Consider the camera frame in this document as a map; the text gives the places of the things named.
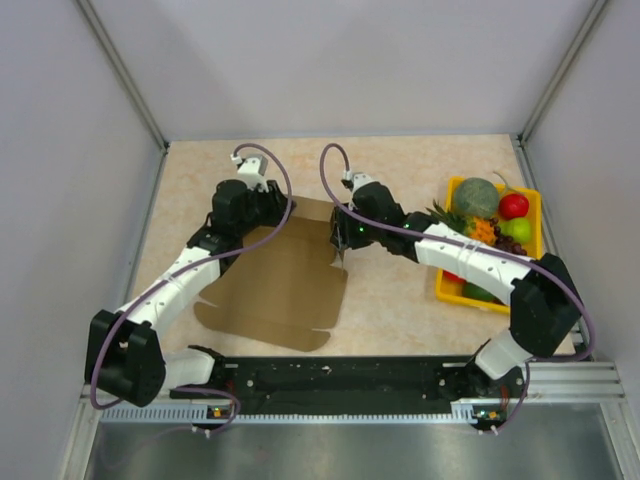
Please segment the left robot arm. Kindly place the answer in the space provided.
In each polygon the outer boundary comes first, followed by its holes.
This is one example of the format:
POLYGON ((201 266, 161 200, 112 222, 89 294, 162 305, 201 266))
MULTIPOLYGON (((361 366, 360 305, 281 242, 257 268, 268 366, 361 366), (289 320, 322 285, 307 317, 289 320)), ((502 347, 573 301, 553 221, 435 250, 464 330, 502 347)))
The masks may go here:
POLYGON ((212 210, 178 258, 151 287, 114 312, 90 322, 84 376, 93 391, 144 407, 162 391, 192 386, 205 396, 226 387, 215 353, 191 346, 163 353, 161 336, 205 287, 219 280, 247 248, 243 239, 258 227, 277 229, 295 204, 274 180, 249 187, 219 183, 212 210))

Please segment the brown cardboard box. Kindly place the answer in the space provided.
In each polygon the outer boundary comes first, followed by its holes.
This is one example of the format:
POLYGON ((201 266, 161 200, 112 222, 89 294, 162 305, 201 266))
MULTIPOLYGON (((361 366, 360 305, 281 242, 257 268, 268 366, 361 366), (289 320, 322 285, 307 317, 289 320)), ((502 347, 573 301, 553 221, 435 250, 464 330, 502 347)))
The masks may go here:
POLYGON ((299 352, 327 344, 348 280, 330 243, 333 204, 295 203, 272 240, 241 254, 201 291, 193 310, 204 327, 299 352))

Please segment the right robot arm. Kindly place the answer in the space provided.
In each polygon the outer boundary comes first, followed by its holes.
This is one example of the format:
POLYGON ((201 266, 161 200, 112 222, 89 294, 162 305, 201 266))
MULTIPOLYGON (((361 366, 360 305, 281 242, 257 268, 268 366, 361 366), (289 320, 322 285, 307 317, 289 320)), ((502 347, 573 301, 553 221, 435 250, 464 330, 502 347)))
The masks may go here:
POLYGON ((554 354, 583 316, 584 305, 559 257, 536 260, 495 249, 447 225, 439 211, 405 213, 389 189, 366 174, 349 175, 342 183, 351 199, 334 209, 331 241, 338 250, 379 244, 392 255, 448 271, 510 309, 505 330, 464 366, 441 370, 443 397, 492 394, 515 367, 554 354))

